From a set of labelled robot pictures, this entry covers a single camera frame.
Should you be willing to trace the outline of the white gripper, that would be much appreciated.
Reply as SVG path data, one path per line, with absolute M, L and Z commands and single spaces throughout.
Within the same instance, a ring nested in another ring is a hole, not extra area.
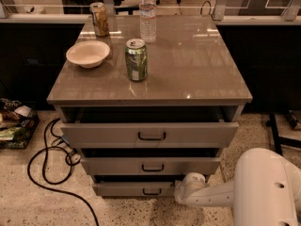
M 181 181 L 175 182 L 174 198 L 180 204 L 196 204 L 197 193 L 206 187 L 206 179 L 202 174 L 189 172 Z

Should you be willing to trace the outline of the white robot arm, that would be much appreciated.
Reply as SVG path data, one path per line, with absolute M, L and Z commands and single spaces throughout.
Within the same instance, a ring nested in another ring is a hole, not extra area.
M 175 200 L 192 207 L 231 207 L 234 226 L 298 226 L 301 169 L 264 148 L 243 153 L 232 181 L 207 186 L 203 175 L 188 173 L 176 184 Z

